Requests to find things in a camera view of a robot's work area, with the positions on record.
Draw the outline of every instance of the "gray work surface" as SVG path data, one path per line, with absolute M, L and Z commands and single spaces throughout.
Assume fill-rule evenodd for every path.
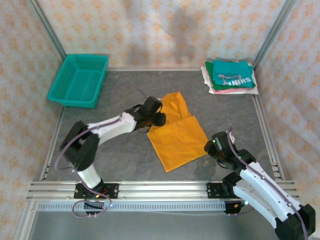
M 55 171 L 59 147 L 73 124 L 101 122 L 119 115 L 148 96 L 162 98 L 181 92 L 188 109 L 209 139 L 233 127 L 235 145 L 248 150 L 274 177 L 252 95 L 208 93 L 201 71 L 111 71 L 108 72 L 95 108 L 66 107 L 56 141 L 47 181 L 78 180 L 71 171 Z M 66 166 L 62 159 L 59 164 Z M 126 133 L 99 146 L 94 165 L 104 181 L 221 181 L 230 171 L 206 155 L 173 171 L 165 172 L 146 133 Z
M 78 219 L 71 212 L 37 212 L 29 240 L 277 240 L 257 211 L 239 215 L 107 212 Z

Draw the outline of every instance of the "orange cloth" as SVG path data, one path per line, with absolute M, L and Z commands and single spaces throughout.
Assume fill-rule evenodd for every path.
M 148 137 L 167 173 L 206 155 L 208 138 L 196 117 L 191 116 L 180 92 L 167 94 L 162 104 L 165 125 L 152 127 Z

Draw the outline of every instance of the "patterned wallpaper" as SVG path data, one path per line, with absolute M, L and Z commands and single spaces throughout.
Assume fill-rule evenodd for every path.
M 320 237 L 320 4 L 298 0 L 256 78 L 285 176 L 317 210 Z
M 67 54 L 117 68 L 254 59 L 285 0 L 39 0 Z
M 61 59 L 27 1 L 2 1 L 0 26 L 0 239 L 11 240 L 58 121 L 47 92 Z

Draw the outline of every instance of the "plastic basket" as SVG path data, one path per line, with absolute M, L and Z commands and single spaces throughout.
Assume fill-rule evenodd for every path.
M 48 93 L 50 101 L 64 106 L 94 108 L 107 73 L 108 57 L 68 55 Z

